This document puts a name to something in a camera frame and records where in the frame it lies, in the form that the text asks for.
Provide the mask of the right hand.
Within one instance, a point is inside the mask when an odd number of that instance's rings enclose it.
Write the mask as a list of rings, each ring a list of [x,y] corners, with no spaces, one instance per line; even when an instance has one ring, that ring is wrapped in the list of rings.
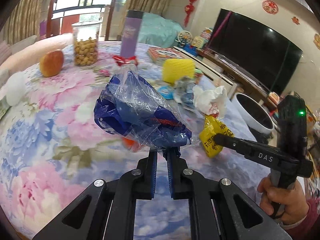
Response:
[[[306,217],[309,205],[299,181],[295,181],[291,190],[277,188],[272,185],[270,176],[261,180],[257,191],[262,193],[260,208],[268,215],[274,213],[272,202],[284,205],[284,213],[280,220],[284,225],[291,225]]]

